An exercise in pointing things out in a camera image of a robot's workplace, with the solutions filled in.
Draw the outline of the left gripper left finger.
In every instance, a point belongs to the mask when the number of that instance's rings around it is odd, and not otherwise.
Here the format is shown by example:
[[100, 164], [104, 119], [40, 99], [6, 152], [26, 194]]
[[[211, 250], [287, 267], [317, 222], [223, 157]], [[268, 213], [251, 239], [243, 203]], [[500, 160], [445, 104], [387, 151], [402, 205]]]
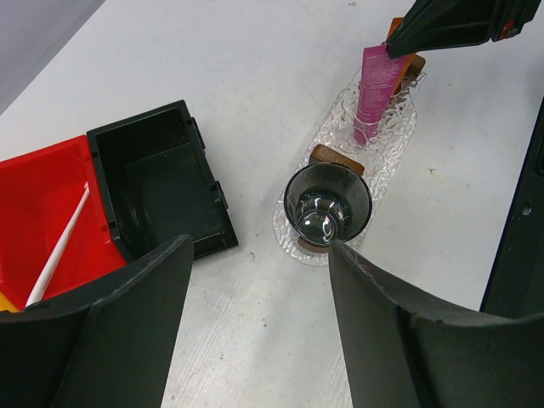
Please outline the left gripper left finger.
[[85, 285], [2, 312], [2, 406], [160, 406], [192, 264], [192, 240], [181, 235]]

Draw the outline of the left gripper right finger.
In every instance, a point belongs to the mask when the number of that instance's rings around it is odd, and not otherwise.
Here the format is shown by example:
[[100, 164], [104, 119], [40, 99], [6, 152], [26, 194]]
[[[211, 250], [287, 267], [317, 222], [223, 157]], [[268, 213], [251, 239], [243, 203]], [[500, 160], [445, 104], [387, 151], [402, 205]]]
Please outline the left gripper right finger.
[[356, 407], [540, 407], [543, 316], [450, 303], [329, 248], [331, 289]]

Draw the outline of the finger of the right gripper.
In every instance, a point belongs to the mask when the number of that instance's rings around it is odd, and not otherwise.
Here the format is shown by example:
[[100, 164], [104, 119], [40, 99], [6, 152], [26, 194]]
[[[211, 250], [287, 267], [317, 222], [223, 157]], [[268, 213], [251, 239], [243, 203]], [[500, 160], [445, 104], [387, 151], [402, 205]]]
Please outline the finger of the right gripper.
[[404, 17], [415, 19], [415, 54], [515, 37], [534, 19], [540, 4], [540, 0], [417, 0]]

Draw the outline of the glass cup with brown band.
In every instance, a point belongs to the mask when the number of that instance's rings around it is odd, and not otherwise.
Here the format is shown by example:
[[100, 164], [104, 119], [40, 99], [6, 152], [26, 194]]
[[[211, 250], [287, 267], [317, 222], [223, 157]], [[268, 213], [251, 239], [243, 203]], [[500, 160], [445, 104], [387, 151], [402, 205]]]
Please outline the glass cup with brown band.
[[316, 162], [297, 170], [283, 195], [286, 219], [298, 237], [328, 248], [360, 235], [371, 219], [371, 191], [354, 170], [339, 163]]

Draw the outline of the clear holder with wooden ends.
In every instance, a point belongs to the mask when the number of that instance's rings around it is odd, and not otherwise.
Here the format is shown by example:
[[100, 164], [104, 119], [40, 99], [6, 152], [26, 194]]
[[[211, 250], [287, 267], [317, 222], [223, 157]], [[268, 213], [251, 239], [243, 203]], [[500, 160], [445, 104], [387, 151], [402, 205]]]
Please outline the clear holder with wooden ends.
[[361, 176], [392, 172], [413, 134], [413, 103], [426, 60], [413, 54], [400, 64], [398, 79], [379, 89], [362, 84], [359, 73], [337, 97], [309, 145], [308, 164], [342, 164]]

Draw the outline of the pink toothpaste tube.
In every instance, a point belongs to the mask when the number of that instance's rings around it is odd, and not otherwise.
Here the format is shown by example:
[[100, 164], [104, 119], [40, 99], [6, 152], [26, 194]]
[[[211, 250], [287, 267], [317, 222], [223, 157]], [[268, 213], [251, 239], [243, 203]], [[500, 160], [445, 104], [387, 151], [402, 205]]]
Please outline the pink toothpaste tube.
[[354, 117], [354, 139], [361, 145], [377, 135], [389, 100], [410, 64], [410, 56], [391, 59], [386, 47], [383, 43], [363, 52], [360, 96]]

